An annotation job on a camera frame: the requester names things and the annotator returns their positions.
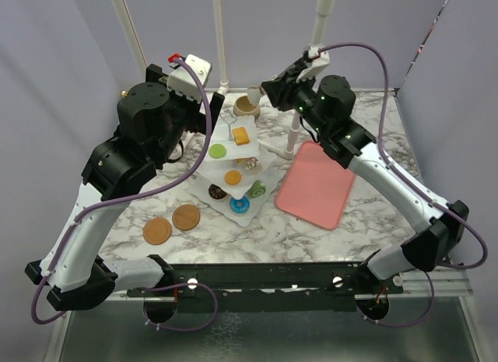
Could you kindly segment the chocolate donut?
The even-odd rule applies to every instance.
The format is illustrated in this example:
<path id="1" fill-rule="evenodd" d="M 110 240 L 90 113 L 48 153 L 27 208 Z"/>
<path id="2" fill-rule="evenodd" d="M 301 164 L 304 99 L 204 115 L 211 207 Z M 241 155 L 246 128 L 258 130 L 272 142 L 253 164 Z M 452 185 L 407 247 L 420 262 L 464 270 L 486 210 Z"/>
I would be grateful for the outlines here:
<path id="1" fill-rule="evenodd" d="M 224 200 L 227 197 L 227 193 L 222 190 L 221 187 L 214 184 L 210 184 L 208 188 L 208 195 L 210 199 L 218 202 Z"/>

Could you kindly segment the blue frosted donut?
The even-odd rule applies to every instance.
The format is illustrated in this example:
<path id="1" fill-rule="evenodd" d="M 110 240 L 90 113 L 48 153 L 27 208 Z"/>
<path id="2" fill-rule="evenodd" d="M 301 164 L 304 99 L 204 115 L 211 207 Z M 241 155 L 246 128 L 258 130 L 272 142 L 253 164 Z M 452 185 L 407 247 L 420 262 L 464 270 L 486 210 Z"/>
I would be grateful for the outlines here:
<path id="1" fill-rule="evenodd" d="M 235 215 L 241 216 L 247 213 L 251 207 L 250 200 L 244 196 L 242 199 L 231 198 L 229 201 L 230 211 Z"/>

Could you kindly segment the beige ceramic cup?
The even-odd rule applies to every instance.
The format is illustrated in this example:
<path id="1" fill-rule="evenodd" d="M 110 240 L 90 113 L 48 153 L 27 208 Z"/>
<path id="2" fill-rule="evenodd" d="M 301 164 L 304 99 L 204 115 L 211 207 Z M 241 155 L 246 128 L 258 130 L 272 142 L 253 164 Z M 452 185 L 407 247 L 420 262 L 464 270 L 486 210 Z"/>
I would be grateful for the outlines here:
<path id="1" fill-rule="evenodd" d="M 233 105 L 233 113 L 237 117 L 251 116 L 257 120 L 261 109 L 258 105 L 252 105 L 247 96 L 238 97 Z"/>

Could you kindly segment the chocolate swiss roll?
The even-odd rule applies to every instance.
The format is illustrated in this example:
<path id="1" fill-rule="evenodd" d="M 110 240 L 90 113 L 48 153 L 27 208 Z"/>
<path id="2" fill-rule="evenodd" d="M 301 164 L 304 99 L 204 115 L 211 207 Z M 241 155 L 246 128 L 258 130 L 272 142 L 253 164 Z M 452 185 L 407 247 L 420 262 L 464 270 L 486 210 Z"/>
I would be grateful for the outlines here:
<path id="1" fill-rule="evenodd" d="M 260 170 L 260 161 L 256 157 L 248 157 L 245 162 L 245 170 L 249 173 L 256 173 Z"/>

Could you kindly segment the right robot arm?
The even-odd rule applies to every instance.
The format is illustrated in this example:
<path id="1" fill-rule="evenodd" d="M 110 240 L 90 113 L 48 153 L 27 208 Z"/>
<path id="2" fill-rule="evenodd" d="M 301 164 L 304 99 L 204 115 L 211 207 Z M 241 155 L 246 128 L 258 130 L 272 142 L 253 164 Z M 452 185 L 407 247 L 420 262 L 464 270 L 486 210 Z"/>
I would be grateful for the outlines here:
<path id="1" fill-rule="evenodd" d="M 387 278 L 418 269 L 430 272 L 461 240 L 468 207 L 430 191 L 381 153 L 377 139 L 351 117 L 356 95 L 345 77 L 300 79 L 306 62 L 299 59 L 261 83 L 273 107 L 294 110 L 316 132 L 329 158 L 376 188 L 409 222 L 415 235 L 372 254 L 357 274 L 359 287 L 374 293 Z"/>

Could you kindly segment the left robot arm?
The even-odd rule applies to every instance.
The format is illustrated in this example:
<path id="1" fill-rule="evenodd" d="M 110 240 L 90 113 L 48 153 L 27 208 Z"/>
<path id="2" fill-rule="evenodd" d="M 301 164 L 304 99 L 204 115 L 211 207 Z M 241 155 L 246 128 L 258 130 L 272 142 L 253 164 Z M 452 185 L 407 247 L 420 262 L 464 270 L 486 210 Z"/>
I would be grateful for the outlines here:
<path id="1" fill-rule="evenodd" d="M 173 64 L 170 74 L 149 65 L 144 82 L 118 101 L 117 129 L 92 151 L 64 231 L 44 259 L 25 268 L 57 315 L 95 308 L 117 291 L 146 288 L 160 296 L 171 288 L 170 267 L 158 255 L 105 261 L 99 252 L 130 203 L 147 197 L 144 185 L 171 162 L 181 136 L 210 136 L 216 124 L 224 98 L 206 95 L 210 67 L 180 57 Z"/>

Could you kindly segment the yellow round biscuit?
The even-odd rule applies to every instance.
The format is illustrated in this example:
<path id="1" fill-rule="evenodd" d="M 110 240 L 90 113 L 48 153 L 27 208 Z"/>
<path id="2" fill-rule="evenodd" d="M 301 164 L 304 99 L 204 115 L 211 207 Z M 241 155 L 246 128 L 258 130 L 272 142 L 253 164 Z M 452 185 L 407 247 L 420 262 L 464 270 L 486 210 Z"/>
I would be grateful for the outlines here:
<path id="1" fill-rule="evenodd" d="M 242 174 L 238 170 L 229 170 L 224 175 L 224 181 L 228 185 L 238 185 L 242 179 Z"/>

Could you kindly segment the green round pastry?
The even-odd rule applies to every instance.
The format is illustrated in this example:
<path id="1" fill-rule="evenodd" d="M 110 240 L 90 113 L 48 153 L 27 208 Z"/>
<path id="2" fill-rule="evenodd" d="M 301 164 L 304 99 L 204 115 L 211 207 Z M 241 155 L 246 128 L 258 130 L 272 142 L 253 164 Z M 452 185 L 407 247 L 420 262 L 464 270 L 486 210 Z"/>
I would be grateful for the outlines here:
<path id="1" fill-rule="evenodd" d="M 227 155 L 227 149 L 223 144 L 215 143 L 209 147 L 209 156 L 215 160 L 220 160 Z"/>

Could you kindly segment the pink serving tray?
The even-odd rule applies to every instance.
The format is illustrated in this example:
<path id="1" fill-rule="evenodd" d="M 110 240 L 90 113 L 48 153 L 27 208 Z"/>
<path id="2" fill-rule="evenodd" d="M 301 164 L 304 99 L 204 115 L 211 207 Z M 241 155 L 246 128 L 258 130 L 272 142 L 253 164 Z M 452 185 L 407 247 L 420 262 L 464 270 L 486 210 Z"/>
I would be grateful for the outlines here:
<path id="1" fill-rule="evenodd" d="M 355 174 L 331 160 L 319 144 L 304 142 L 289 168 L 275 206 L 326 230 L 338 227 Z"/>

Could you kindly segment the white tiered serving stand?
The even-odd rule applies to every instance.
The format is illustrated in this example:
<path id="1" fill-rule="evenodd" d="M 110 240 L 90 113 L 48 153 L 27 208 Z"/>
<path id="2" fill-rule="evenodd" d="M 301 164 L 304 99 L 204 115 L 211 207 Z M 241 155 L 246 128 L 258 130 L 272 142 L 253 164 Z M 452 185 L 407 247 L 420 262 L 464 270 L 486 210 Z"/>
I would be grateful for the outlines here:
<path id="1" fill-rule="evenodd" d="M 284 176 L 277 156 L 258 141 L 255 119 L 222 113 L 192 193 L 241 227 L 247 227 Z"/>

